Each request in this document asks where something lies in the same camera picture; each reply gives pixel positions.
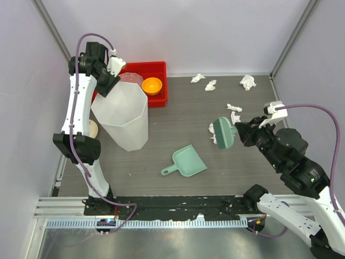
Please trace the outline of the translucent white bin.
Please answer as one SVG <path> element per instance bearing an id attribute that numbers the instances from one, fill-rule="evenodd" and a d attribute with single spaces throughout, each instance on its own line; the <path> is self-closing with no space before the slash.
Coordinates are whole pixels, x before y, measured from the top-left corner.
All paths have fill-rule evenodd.
<path id="1" fill-rule="evenodd" d="M 95 97 L 91 110 L 125 151 L 140 150 L 148 141 L 148 97 L 138 84 L 118 82 L 106 97 Z"/>

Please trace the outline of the green hand brush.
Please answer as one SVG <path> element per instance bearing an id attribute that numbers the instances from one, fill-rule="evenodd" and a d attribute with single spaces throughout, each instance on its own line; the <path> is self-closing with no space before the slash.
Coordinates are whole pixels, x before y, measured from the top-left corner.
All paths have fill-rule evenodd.
<path id="1" fill-rule="evenodd" d="M 217 146 L 219 149 L 229 149 L 234 144 L 234 135 L 238 132 L 237 129 L 231 125 L 231 122 L 226 117 L 219 117 L 213 122 L 213 130 Z"/>

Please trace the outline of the paper scrap cluster bottom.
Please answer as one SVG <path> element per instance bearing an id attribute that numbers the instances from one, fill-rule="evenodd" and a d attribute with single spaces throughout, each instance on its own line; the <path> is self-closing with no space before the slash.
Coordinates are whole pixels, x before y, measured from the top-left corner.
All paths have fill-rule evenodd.
<path id="1" fill-rule="evenodd" d="M 210 137 L 210 139 L 213 141 L 214 144 L 217 144 L 217 140 L 216 140 L 216 137 L 215 137 L 215 136 Z"/>

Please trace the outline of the paper scrap cluster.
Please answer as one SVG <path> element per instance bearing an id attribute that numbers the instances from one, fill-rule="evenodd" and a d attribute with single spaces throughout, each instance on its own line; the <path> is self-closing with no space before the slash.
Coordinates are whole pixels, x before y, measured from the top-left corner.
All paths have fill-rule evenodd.
<path id="1" fill-rule="evenodd" d="M 214 144 L 217 144 L 217 140 L 216 140 L 216 137 L 215 137 L 215 136 L 210 137 L 210 139 L 213 141 Z"/>
<path id="2" fill-rule="evenodd" d="M 211 124 L 209 125 L 209 131 L 210 131 L 210 133 L 212 133 L 212 134 L 215 133 L 214 127 L 213 127 L 213 123 L 211 123 Z"/>

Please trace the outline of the green dustpan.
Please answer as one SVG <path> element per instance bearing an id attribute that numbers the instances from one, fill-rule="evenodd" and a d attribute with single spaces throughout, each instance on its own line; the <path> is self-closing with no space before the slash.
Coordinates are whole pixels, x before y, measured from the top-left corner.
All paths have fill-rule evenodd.
<path id="1" fill-rule="evenodd" d="M 174 162 L 173 165 L 161 170 L 163 176 L 179 171 L 181 176 L 191 177 L 207 169 L 193 145 L 175 151 L 172 155 L 172 160 Z"/>

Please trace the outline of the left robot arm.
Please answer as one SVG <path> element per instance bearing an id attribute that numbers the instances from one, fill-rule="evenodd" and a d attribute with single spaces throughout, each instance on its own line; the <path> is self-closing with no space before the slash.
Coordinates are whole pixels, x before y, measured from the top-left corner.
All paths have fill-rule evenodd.
<path id="1" fill-rule="evenodd" d="M 125 62 L 97 42 L 87 42 L 85 52 L 68 62 L 70 97 L 67 114 L 60 133 L 53 135 L 53 143 L 61 153 L 81 171 L 88 198 L 83 201 L 88 215 L 109 215 L 115 201 L 110 185 L 104 178 L 99 157 L 101 143 L 90 136 L 89 114 L 93 94 L 107 97 L 120 81 L 119 73 Z"/>

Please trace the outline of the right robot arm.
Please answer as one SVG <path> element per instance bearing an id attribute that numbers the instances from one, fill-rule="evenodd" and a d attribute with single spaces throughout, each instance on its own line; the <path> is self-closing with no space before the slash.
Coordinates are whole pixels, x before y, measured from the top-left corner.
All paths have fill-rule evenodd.
<path id="1" fill-rule="evenodd" d="M 333 178 L 306 157 L 308 143 L 292 128 L 274 132 L 266 117 L 235 124 L 245 147 L 256 146 L 280 180 L 309 207 L 310 220 L 276 199 L 267 189 L 254 185 L 244 195 L 249 213 L 260 211 L 275 218 L 310 247 L 315 258 L 344 258 L 344 210 L 338 203 Z"/>

